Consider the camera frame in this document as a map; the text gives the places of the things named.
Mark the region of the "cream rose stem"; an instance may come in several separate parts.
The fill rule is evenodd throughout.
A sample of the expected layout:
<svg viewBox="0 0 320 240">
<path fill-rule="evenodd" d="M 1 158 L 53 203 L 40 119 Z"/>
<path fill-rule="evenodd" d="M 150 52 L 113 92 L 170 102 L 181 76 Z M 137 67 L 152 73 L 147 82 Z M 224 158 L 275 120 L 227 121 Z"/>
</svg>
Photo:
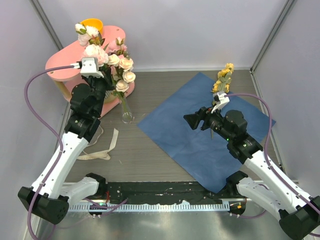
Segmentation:
<svg viewBox="0 0 320 240">
<path fill-rule="evenodd" d="M 125 94 L 129 90 L 129 84 L 136 80 L 136 74 L 133 72 L 134 61 L 129 55 L 111 54 L 108 56 L 107 64 L 111 69 L 111 82 L 114 86 L 113 95 L 119 99 L 123 112 L 129 113 Z"/>
</svg>

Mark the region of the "blue wrapping paper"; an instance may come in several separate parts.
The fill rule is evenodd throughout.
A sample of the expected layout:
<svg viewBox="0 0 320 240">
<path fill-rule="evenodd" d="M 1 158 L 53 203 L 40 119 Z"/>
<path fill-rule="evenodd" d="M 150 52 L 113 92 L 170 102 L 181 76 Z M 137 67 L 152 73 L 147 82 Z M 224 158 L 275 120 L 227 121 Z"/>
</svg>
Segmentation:
<svg viewBox="0 0 320 240">
<path fill-rule="evenodd" d="M 184 120 L 184 115 L 212 105 L 212 86 L 212 79 L 197 73 L 138 127 L 199 184 L 218 193 L 242 164 L 231 156 L 226 140 L 209 129 L 192 130 Z"/>
</svg>

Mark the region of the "pink rose stem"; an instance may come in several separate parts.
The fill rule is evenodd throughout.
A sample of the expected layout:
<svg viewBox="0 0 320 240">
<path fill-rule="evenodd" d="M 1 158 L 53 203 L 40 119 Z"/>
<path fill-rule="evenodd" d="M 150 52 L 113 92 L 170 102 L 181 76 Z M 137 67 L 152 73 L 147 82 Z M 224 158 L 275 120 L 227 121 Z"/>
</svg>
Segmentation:
<svg viewBox="0 0 320 240">
<path fill-rule="evenodd" d="M 127 57 L 128 47 L 125 45 L 125 38 L 117 37 L 108 44 L 106 52 L 108 54 L 116 54 L 117 56 Z"/>
</svg>

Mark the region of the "beige printed ribbon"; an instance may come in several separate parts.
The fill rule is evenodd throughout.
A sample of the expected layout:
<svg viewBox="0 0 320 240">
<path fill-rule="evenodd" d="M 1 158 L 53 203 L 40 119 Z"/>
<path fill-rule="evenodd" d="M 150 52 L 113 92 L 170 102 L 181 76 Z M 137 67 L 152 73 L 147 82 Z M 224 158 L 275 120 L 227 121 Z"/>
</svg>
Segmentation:
<svg viewBox="0 0 320 240">
<path fill-rule="evenodd" d="M 89 142 L 88 146 L 77 157 L 79 161 L 90 160 L 110 160 L 110 152 L 116 147 L 119 131 L 114 128 L 111 134 L 111 140 L 107 143 L 102 143 L 100 139 L 104 135 L 104 129 L 100 126 L 97 132 L 94 134 L 93 139 Z"/>
</svg>

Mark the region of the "yellow flower stem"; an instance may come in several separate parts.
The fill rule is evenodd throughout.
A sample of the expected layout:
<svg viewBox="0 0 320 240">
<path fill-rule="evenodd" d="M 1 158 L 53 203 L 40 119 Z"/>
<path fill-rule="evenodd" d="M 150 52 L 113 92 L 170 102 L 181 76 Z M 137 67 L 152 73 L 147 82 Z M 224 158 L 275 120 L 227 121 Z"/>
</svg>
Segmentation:
<svg viewBox="0 0 320 240">
<path fill-rule="evenodd" d="M 217 81 L 213 84 L 211 92 L 217 93 L 220 91 L 226 94 L 230 91 L 230 83 L 232 82 L 232 74 L 234 72 L 234 64 L 227 63 L 221 71 L 217 74 Z"/>
</svg>

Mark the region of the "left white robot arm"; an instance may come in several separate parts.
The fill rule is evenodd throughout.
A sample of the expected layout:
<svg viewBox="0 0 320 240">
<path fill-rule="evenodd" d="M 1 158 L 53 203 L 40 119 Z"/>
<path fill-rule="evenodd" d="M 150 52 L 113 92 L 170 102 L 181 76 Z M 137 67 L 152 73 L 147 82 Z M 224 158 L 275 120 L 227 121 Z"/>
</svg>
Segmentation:
<svg viewBox="0 0 320 240">
<path fill-rule="evenodd" d="M 63 186 L 76 159 L 100 126 L 106 91 L 111 89 L 110 78 L 83 79 L 85 83 L 72 89 L 72 114 L 62 135 L 62 146 L 32 186 L 21 187 L 17 194 L 27 210 L 54 225 L 63 220 L 70 206 L 87 197 L 100 200 L 107 192 L 106 179 L 95 173 L 86 174 L 71 186 Z"/>
</svg>

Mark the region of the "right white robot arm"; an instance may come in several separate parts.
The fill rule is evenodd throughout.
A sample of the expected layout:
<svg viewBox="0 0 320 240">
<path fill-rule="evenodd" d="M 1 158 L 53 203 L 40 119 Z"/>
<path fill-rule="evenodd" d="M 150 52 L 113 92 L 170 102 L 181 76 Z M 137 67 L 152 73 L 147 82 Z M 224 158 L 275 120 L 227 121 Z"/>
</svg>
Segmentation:
<svg viewBox="0 0 320 240">
<path fill-rule="evenodd" d="M 241 173 L 229 177 L 226 193 L 253 200 L 278 220 L 281 229 L 293 240 L 302 240 L 320 225 L 320 198 L 312 197 L 288 178 L 269 158 L 263 147 L 247 132 L 242 112 L 202 107 L 183 117 L 195 130 L 211 129 L 227 141 L 229 153 L 251 169 L 267 185 L 264 188 Z"/>
</svg>

